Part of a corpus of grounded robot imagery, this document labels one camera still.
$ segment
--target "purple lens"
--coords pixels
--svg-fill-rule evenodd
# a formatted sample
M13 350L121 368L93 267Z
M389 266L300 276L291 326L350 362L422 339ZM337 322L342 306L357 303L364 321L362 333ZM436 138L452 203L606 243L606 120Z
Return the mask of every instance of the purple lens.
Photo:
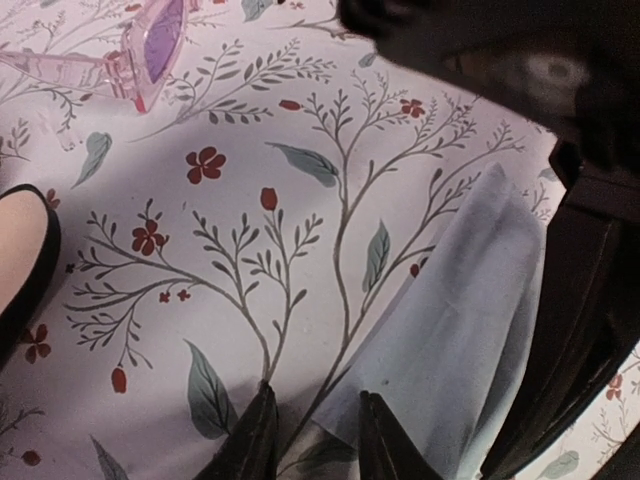
M162 77L178 45L183 12L184 0L170 0L147 33L144 58L152 83Z

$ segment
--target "light blue cloth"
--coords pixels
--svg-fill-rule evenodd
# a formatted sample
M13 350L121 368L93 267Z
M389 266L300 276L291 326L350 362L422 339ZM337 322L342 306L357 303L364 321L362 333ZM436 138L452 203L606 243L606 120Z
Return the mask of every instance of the light blue cloth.
M488 167L314 420L355 446L358 392L380 393L432 468L471 479L524 375L543 245L521 193Z

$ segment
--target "floral tablecloth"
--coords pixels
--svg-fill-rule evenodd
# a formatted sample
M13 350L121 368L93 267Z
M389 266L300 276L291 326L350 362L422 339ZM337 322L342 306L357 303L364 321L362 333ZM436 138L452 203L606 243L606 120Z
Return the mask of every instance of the floral tablecloth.
M7 0L0 44L102 56L139 8ZM261 378L280 478L357 478L310 413L483 166L550 218L552 135L390 65L334 11L206 0L145 116L2 67L1 187L45 192L64 243L0 377L1 478L188 480ZM518 480L589 478L640 418L639 364Z

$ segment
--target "pink sunglasses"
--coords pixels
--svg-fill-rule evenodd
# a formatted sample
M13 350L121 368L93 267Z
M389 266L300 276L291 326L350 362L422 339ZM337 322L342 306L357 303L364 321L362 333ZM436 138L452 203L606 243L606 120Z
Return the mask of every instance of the pink sunglasses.
M132 100L148 112L184 41L187 14L201 0L148 0L122 34L122 47L104 58L0 51L0 62L36 80Z

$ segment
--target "floral pattern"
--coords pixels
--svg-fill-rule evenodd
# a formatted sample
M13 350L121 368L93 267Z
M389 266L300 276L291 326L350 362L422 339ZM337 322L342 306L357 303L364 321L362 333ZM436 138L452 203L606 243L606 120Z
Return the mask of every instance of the floral pattern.
M9 0L0 45L102 57L142 5ZM347 478L355 451L311 414L484 166L501 162L551 218L548 132L393 67L335 7L203 2L145 116L3 71L0 175L46 192L64 248L0 377L0 476L188 480L266 379L283 401L279 478ZM518 480L589 478L640 418L638 395L634 352ZM68 417L70 399L87 415Z
M227 157L218 154L214 147L203 148L197 155L196 152L191 152L187 155L187 163L193 168L187 173L187 178L194 185L198 185L203 178L220 178L220 168L226 161Z
M25 351L24 357L30 364L36 363L38 357L47 358L51 353L51 346L45 343L49 334L45 324L38 325L35 335L29 330L25 330L22 335L22 343L29 345Z

